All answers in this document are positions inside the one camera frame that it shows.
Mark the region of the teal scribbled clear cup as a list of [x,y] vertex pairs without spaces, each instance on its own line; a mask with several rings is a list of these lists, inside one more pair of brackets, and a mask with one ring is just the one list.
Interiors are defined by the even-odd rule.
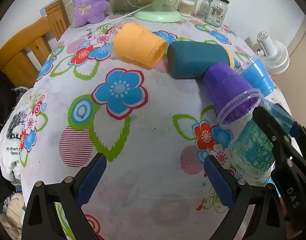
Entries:
[[[267,110],[289,134],[294,120],[280,104],[263,99],[259,106]],[[262,176],[274,163],[273,144],[253,118],[229,148],[233,165],[244,176]]]

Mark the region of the purple plastic cup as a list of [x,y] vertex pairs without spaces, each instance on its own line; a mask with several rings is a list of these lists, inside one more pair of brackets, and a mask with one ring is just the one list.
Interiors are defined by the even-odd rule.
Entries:
[[263,95],[225,63],[213,64],[203,82],[218,114],[218,123],[228,125],[253,111]]

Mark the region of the blue plastic cup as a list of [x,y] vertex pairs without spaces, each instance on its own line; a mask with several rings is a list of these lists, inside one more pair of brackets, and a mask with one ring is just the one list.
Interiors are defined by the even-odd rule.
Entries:
[[239,76],[238,80],[241,83],[237,87],[241,92],[255,88],[266,97],[274,90],[274,82],[260,57],[256,54],[244,63],[234,59],[234,71]]

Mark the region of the dark teal cup yellow rim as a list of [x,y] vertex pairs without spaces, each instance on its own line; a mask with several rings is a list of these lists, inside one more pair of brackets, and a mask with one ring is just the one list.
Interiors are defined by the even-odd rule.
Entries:
[[169,74],[177,79],[201,77],[216,63],[235,67],[233,54],[214,43],[175,41],[168,47],[167,60]]

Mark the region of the orange plastic cup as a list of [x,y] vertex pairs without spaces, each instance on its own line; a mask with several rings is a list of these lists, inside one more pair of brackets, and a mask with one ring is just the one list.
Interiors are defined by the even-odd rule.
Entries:
[[168,42],[136,22],[126,22],[113,33],[112,48],[116,55],[151,69],[164,57]]

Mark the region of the white fan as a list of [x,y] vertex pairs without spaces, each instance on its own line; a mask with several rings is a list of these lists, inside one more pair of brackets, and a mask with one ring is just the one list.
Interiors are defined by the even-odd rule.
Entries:
[[266,31],[260,31],[256,35],[260,45],[260,59],[271,75],[285,72],[289,67],[289,53],[286,46],[278,40],[273,40]]

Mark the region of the white printed t-shirt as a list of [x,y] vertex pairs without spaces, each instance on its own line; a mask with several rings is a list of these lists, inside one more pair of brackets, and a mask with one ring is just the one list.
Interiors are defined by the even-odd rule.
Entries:
[[8,181],[20,179],[20,162],[24,161],[24,157],[20,155],[26,150],[26,137],[31,139],[28,146],[32,146],[35,141],[37,114],[32,110],[32,94],[33,89],[30,88],[20,98],[0,133],[0,168],[3,177]]

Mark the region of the floral tablecloth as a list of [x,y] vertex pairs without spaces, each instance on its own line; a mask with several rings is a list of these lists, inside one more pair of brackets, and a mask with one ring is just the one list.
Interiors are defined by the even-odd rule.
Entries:
[[242,125],[222,128],[203,83],[173,78],[166,58],[145,69],[112,55],[119,22],[68,29],[43,65],[35,141],[21,154],[25,204],[37,181],[61,183],[102,153],[106,169],[81,207],[98,239],[209,239],[228,208],[203,161],[213,155],[242,178],[229,149]]

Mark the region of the glass jar green lid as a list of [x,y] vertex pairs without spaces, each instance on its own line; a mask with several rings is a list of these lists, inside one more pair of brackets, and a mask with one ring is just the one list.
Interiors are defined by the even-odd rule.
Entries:
[[199,11],[203,20],[214,27],[220,27],[228,10],[229,0],[203,0]]

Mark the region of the wooden chair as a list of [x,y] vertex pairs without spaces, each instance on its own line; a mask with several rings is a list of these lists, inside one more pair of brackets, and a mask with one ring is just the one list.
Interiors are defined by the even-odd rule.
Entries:
[[38,71],[26,48],[30,48],[40,64],[51,53],[45,35],[52,33],[59,40],[68,29],[69,19],[63,0],[56,0],[45,8],[46,16],[13,35],[0,49],[0,70],[15,86],[33,87]]

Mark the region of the cotton swab container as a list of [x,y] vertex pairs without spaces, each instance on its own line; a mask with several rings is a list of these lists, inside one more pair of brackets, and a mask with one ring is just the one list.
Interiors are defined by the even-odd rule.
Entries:
[[191,0],[180,0],[178,12],[184,17],[190,17],[195,9],[195,2]]

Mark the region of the purple plush toy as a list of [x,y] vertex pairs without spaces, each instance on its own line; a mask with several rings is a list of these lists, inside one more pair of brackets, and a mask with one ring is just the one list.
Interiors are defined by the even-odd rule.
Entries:
[[73,4],[75,27],[102,22],[110,5],[107,0],[73,0]]

